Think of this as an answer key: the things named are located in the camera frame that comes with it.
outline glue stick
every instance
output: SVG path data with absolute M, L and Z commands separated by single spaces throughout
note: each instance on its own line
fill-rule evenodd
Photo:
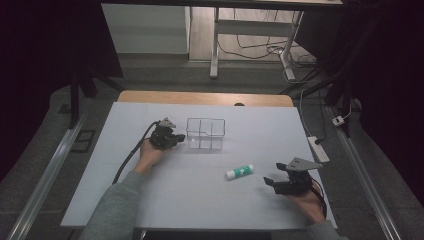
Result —
M 253 173 L 253 165 L 249 164 L 243 167 L 235 168 L 233 170 L 227 171 L 225 174 L 227 175 L 227 179 L 231 180 L 234 178 L 242 177 L 244 175 L 248 175 Z

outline person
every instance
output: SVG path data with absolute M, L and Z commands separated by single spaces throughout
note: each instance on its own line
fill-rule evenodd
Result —
M 147 139 L 140 147 L 140 159 L 121 183 L 113 184 L 104 193 L 84 228 L 80 239 L 132 239 L 140 202 L 140 186 L 152 166 L 170 150 L 159 150 Z M 311 192 L 286 196 L 291 199 L 313 223 L 306 230 L 313 240 L 347 240 L 340 237 L 326 220 L 319 199 Z

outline table leg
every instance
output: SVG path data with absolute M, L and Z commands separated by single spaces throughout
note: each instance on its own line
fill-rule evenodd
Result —
M 288 60 L 288 56 L 290 54 L 290 48 L 293 44 L 294 37 L 296 36 L 296 32 L 297 32 L 297 29 L 299 27 L 300 19 L 302 17 L 303 12 L 295 12 L 294 14 L 295 14 L 295 16 L 294 16 L 294 19 L 293 19 L 293 22 L 292 22 L 290 34 L 287 38 L 286 46 L 284 48 L 284 51 L 280 53 L 280 59 L 281 59 L 281 62 L 283 63 L 284 72 L 287 76 L 288 81 L 296 80 L 296 78 L 293 74 L 293 70 L 291 68 L 290 62 Z
M 211 72 L 210 78 L 216 79 L 218 77 L 218 28 L 219 28 L 219 8 L 215 8 L 215 22 L 213 31 L 213 46 L 211 58 Z

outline gray sleeve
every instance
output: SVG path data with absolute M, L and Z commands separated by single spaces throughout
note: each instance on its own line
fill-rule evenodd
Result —
M 329 220 L 311 225 L 306 231 L 313 240 L 349 240 L 347 237 L 340 237 Z
M 90 217 L 80 239 L 132 239 L 144 176 L 129 172 L 109 187 Z

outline wall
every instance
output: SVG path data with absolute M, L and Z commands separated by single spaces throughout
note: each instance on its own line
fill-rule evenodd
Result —
M 118 53 L 188 53 L 188 7 L 102 4 L 102 8 Z

